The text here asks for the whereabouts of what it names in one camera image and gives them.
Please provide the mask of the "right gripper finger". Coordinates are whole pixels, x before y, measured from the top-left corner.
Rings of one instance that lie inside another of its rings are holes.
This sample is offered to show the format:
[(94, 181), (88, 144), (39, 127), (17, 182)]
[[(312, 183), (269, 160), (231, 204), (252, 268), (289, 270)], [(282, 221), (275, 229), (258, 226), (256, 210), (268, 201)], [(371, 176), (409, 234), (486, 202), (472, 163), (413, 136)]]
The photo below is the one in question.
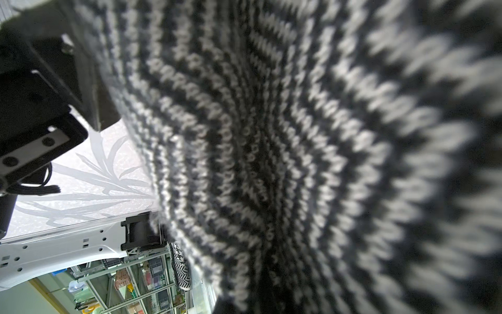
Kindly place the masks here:
[(61, 1), (1, 2), (1, 187), (120, 116)]

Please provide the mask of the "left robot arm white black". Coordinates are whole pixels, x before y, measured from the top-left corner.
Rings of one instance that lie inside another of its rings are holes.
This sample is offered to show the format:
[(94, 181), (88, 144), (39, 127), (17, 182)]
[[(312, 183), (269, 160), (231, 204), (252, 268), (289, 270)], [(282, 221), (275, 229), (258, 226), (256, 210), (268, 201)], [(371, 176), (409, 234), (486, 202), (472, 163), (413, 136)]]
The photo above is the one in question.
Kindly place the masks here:
[(102, 218), (3, 240), (1, 290), (87, 262), (124, 258), (135, 249), (164, 248), (166, 235), (150, 217), (144, 212)]

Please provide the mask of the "black white patterned scarf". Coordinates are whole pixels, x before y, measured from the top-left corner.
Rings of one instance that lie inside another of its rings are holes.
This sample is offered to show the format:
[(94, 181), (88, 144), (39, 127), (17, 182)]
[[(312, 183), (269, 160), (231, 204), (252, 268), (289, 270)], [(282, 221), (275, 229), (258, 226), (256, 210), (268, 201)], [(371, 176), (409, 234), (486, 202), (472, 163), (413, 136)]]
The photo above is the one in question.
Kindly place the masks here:
[(68, 1), (215, 313), (501, 312), (500, 1)]

